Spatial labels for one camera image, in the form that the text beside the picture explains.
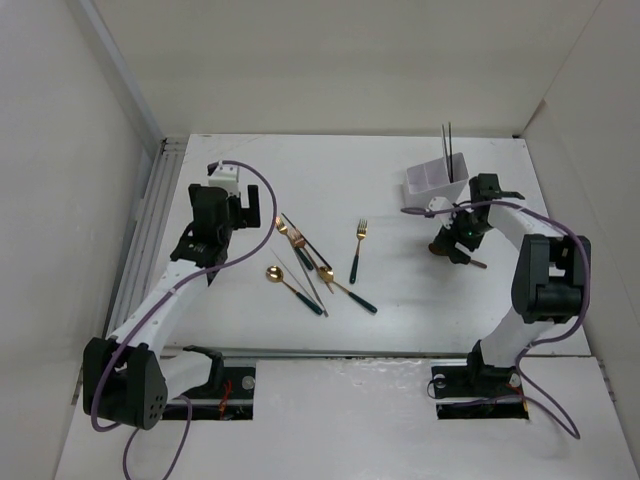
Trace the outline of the brown wooden spoon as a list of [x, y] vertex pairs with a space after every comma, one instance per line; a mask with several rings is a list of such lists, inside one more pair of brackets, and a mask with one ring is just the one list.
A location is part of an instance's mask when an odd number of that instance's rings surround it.
[[[428, 249], [433, 255], [446, 257], [446, 252], [444, 250], [438, 248], [434, 243], [430, 243], [428, 245]], [[487, 269], [488, 268], [488, 266], [485, 263], [480, 262], [478, 260], [474, 260], [474, 259], [470, 259], [467, 262], [467, 265], [473, 265], [473, 266], [476, 266], [476, 267], [481, 268], [481, 269]]]

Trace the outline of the black chopstick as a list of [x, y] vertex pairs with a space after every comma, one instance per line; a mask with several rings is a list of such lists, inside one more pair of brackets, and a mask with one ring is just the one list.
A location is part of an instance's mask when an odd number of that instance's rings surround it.
[[281, 213], [282, 217], [284, 217], [290, 224], [291, 226], [300, 234], [300, 236], [302, 237], [302, 239], [306, 242], [306, 245], [308, 245], [311, 250], [318, 256], [318, 258], [321, 260], [321, 262], [324, 264], [324, 266], [326, 266], [329, 270], [333, 270], [331, 264], [324, 258], [324, 256], [315, 248], [315, 246], [310, 242], [310, 240], [301, 232], [301, 230], [293, 223], [293, 221], [284, 213]]
[[454, 182], [454, 164], [453, 164], [453, 145], [452, 145], [452, 124], [447, 124], [447, 141], [448, 141], [448, 174], [450, 183]]

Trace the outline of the gold fork dark green handle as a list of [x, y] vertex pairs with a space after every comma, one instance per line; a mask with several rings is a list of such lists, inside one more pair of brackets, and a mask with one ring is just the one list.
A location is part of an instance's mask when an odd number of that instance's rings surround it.
[[357, 245], [356, 245], [354, 257], [352, 260], [351, 270], [350, 270], [350, 276], [349, 276], [350, 284], [354, 284], [357, 280], [361, 242], [366, 238], [367, 231], [368, 231], [368, 221], [366, 219], [360, 219], [357, 226], [357, 230], [356, 230]]

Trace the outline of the silver metal chopstick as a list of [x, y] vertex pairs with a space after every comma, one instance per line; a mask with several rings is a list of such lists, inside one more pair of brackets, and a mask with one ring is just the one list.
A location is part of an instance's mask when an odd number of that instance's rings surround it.
[[442, 150], [443, 150], [443, 158], [445, 163], [445, 173], [447, 176], [447, 180], [451, 183], [451, 170], [450, 170], [450, 156], [449, 156], [449, 148], [448, 148], [448, 139], [446, 128], [444, 124], [441, 124], [441, 141], [442, 141]]

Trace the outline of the small gold spoon green handle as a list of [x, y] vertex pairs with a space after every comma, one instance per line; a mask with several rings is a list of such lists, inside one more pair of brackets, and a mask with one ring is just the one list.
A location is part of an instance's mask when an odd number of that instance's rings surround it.
[[369, 313], [376, 314], [378, 312], [378, 309], [374, 305], [372, 305], [370, 302], [366, 301], [365, 299], [363, 299], [359, 295], [355, 294], [354, 292], [352, 292], [351, 290], [349, 290], [345, 286], [343, 286], [340, 283], [338, 283], [335, 280], [333, 271], [330, 270], [328, 267], [320, 266], [319, 267], [319, 275], [320, 275], [320, 277], [322, 278], [323, 281], [325, 281], [326, 283], [329, 283], [329, 284], [336, 285], [340, 290], [342, 290], [346, 295], [348, 295], [352, 300], [354, 300], [356, 303], [358, 303], [362, 308], [367, 310]]

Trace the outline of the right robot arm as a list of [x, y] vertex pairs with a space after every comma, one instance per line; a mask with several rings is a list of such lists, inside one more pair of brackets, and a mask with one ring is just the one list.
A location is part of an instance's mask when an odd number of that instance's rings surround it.
[[456, 206], [444, 197], [428, 204], [441, 228], [433, 249], [454, 264], [470, 263], [486, 233], [496, 230], [517, 250], [511, 308], [499, 325], [479, 340], [462, 366], [435, 366], [435, 396], [508, 395], [520, 378], [518, 360], [540, 335], [578, 316], [587, 302], [590, 242], [528, 209], [525, 197], [505, 191], [495, 174], [469, 182], [470, 202]]

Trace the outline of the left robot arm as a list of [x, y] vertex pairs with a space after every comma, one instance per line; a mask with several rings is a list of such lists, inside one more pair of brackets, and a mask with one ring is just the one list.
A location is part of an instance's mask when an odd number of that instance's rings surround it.
[[190, 304], [227, 264], [233, 232], [259, 227], [259, 191], [248, 186], [247, 207], [221, 187], [192, 184], [188, 192], [192, 220], [160, 280], [125, 323], [84, 349], [83, 408], [92, 421], [106, 420], [105, 430], [149, 430], [171, 400], [191, 389], [209, 397], [223, 387], [220, 352], [188, 346], [173, 358], [161, 355]]

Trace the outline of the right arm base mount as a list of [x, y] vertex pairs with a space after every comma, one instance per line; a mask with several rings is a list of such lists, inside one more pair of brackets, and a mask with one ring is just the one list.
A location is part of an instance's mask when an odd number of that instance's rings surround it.
[[467, 365], [433, 365], [432, 394], [439, 420], [528, 420], [514, 369], [473, 373]]

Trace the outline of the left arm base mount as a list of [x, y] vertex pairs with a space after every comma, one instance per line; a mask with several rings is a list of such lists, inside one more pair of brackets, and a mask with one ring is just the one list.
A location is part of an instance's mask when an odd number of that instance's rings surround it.
[[253, 418], [256, 366], [227, 360], [222, 352], [189, 346], [162, 359], [168, 399], [165, 420], [236, 421]]

